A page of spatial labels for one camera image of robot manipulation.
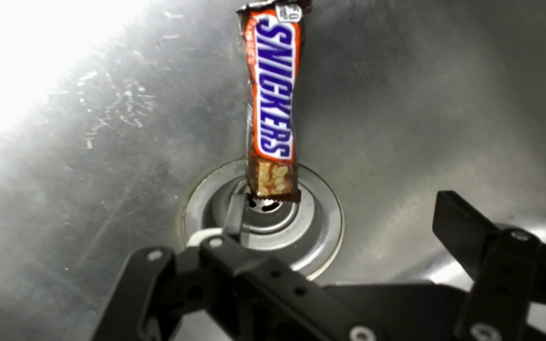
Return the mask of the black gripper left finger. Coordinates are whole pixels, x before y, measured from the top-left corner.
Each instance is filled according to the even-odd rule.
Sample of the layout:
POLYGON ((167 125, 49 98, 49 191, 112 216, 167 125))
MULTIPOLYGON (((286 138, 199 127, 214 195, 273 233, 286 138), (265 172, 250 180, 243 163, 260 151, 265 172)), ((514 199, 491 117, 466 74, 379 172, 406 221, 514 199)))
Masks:
POLYGON ((91 341, 172 341, 182 318, 201 310, 231 341, 387 341, 375 320, 237 236, 233 225, 180 254, 136 250, 91 341))

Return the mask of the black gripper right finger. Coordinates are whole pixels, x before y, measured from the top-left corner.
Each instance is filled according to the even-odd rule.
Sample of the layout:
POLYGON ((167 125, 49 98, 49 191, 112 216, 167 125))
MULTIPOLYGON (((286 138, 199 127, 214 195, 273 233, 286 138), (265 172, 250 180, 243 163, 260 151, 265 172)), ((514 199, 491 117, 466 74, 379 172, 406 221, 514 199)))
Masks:
POLYGON ((432 231, 472 278, 457 341, 546 341, 527 322, 533 303, 546 305, 546 242, 499 227, 457 191, 436 193, 432 231))

